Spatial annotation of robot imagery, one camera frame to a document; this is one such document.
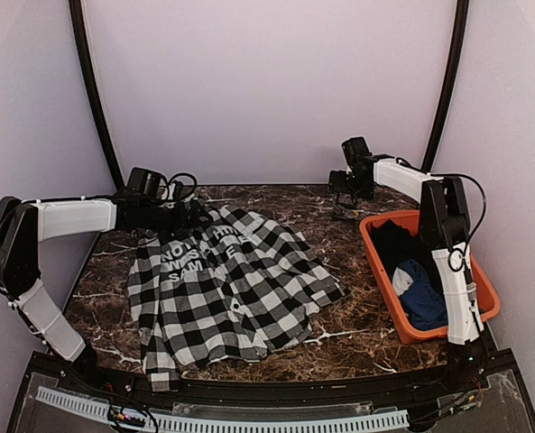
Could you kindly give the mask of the dark metal brooch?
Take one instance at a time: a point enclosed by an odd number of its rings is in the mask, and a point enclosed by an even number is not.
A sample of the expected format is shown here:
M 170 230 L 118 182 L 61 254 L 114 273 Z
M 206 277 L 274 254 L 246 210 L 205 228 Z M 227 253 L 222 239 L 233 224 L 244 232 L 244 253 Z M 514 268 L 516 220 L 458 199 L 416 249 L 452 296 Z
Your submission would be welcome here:
M 360 212 L 357 209 L 352 209 L 343 206 L 334 206 L 332 209 L 331 218 L 334 221 L 352 221 L 360 218 Z

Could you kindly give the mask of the black white plaid shirt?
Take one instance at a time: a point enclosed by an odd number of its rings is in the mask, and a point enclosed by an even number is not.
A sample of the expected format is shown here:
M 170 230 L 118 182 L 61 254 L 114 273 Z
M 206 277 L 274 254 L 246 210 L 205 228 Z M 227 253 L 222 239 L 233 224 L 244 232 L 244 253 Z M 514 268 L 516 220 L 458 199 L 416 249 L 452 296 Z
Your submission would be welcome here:
M 185 370 L 247 363 L 303 342 L 311 318 L 346 295 L 304 235 L 238 207 L 182 238 L 138 242 L 128 276 L 142 368 L 154 392 Z

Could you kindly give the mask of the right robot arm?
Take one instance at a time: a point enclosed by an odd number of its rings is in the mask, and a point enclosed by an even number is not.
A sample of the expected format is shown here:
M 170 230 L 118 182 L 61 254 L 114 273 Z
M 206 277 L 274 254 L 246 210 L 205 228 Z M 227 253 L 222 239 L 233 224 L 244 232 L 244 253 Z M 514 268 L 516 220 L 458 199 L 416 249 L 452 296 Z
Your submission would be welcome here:
M 328 185 L 353 201 L 374 196 L 377 186 L 393 189 L 420 204 L 419 236 L 438 269 L 447 308 L 447 340 L 453 345 L 474 342 L 483 329 L 477 308 L 476 284 L 470 258 L 475 230 L 460 174 L 432 174 L 400 157 L 373 154 L 363 137 L 341 144 L 346 170 L 332 170 Z

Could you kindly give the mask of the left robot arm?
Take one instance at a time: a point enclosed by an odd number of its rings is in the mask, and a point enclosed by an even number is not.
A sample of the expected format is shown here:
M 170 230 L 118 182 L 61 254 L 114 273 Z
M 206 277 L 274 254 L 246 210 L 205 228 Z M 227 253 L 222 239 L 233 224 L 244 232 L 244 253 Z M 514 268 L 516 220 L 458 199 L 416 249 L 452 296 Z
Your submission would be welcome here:
M 46 291 L 40 243 L 118 230 L 185 235 L 210 219 L 195 197 L 197 186 L 196 178 L 185 172 L 167 179 L 156 171 L 133 168 L 126 184 L 110 196 L 0 200 L 0 293 L 35 336 L 72 364 L 69 376 L 84 392 L 102 390 L 106 375 L 95 366 L 96 351 Z

